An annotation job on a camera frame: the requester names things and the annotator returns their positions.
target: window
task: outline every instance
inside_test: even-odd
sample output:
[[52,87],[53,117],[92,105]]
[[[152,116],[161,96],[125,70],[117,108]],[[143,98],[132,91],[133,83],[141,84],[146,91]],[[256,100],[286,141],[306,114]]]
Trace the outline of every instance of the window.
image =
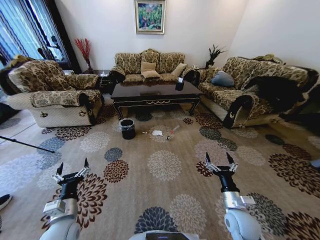
[[1,1],[0,53],[7,62],[17,54],[69,62],[44,0]]

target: picture frame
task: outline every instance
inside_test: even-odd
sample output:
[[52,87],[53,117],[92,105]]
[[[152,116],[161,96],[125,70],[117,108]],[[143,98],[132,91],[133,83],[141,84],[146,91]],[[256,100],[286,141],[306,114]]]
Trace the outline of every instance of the picture frame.
[[166,0],[134,0],[136,34],[164,34]]

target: white wall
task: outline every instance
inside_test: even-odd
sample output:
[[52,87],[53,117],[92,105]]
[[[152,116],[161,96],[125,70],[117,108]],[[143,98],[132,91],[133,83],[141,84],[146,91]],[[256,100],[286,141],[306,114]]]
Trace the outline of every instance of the white wall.
[[[115,53],[139,53],[153,48],[182,52],[187,64],[203,67],[212,43],[228,50],[248,0],[167,0],[164,35],[136,34],[134,0],[55,0],[71,41],[92,42],[91,65],[110,69]],[[73,44],[82,70],[87,69]],[[222,66],[227,54],[217,58]]]
[[228,56],[273,53],[320,71],[320,0],[250,0]]

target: dark wooden coffee table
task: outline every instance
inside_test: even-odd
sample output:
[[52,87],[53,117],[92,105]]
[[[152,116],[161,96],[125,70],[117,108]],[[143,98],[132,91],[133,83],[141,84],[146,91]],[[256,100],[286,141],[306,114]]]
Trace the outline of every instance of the dark wooden coffee table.
[[203,93],[185,81],[181,91],[176,90],[176,83],[155,83],[131,85],[130,83],[118,83],[112,93],[113,107],[119,115],[124,116],[120,108],[133,106],[158,106],[172,104],[192,104],[190,115],[200,102]]

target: shoe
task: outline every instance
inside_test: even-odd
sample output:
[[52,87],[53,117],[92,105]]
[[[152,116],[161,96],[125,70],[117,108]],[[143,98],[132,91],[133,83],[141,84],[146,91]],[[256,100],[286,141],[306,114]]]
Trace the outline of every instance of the shoe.
[[8,203],[11,201],[12,196],[10,194],[3,195],[0,197],[0,211],[8,205]]

